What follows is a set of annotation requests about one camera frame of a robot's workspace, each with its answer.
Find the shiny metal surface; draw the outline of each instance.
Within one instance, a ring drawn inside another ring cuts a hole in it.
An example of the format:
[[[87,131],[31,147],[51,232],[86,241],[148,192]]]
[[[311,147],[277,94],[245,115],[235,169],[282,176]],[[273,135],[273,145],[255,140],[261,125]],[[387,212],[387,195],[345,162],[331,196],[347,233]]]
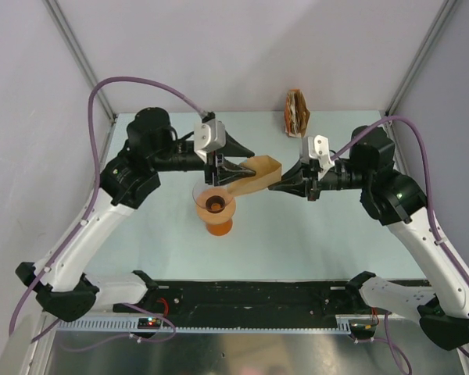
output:
[[[414,374],[464,374],[456,351],[433,345],[407,320],[390,320],[394,342],[406,353]],[[51,375],[398,375],[388,346],[355,345],[345,335],[327,334],[178,334],[162,344],[137,344],[123,338],[82,353],[114,333],[57,332],[48,363]],[[380,338],[385,333],[379,326]]]

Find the robotic arm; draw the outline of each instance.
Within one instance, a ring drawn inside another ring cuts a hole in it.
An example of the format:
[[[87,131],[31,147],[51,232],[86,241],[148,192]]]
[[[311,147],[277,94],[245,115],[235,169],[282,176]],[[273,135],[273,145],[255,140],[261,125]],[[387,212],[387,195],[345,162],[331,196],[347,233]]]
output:
[[[353,131],[352,138],[366,127]],[[299,161],[269,187],[315,201],[323,190],[361,189],[360,202],[406,246],[431,287],[402,287],[363,272],[347,286],[361,305],[379,307],[420,324],[441,348],[469,342],[469,287],[440,244],[446,243],[469,275],[456,249],[436,221],[442,241],[435,241],[424,192],[410,177],[394,170],[395,145],[377,128],[351,147],[349,159],[331,161],[325,137],[306,137]]]
[[[37,261],[22,262],[17,276],[27,286],[45,271],[34,291],[37,301],[54,316],[70,322],[90,309],[111,308],[118,303],[138,304],[157,288],[142,271],[128,275],[100,277],[84,270],[101,244],[160,186],[158,172],[199,170],[213,186],[229,184],[255,172],[224,157],[251,157],[210,113],[195,131],[177,138],[169,114],[161,108],[140,111],[127,127],[128,139],[118,156],[101,173],[97,200],[90,216],[77,217],[66,233],[81,225],[77,235],[50,267],[45,264],[53,250]],[[187,141],[193,136],[194,141]],[[59,241],[54,249],[61,245]]]

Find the crumpled brown paper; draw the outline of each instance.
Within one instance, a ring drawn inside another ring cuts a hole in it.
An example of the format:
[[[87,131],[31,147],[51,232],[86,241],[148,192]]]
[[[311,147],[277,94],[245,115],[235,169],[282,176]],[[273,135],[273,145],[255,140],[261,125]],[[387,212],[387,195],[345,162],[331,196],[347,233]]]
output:
[[[255,170],[256,175],[242,178],[227,186],[227,192],[235,197],[261,191],[281,181],[281,164],[268,155],[253,156],[240,165]]]
[[[304,94],[299,89],[288,91],[284,116],[285,133],[289,137],[304,137],[311,112],[307,109]]]

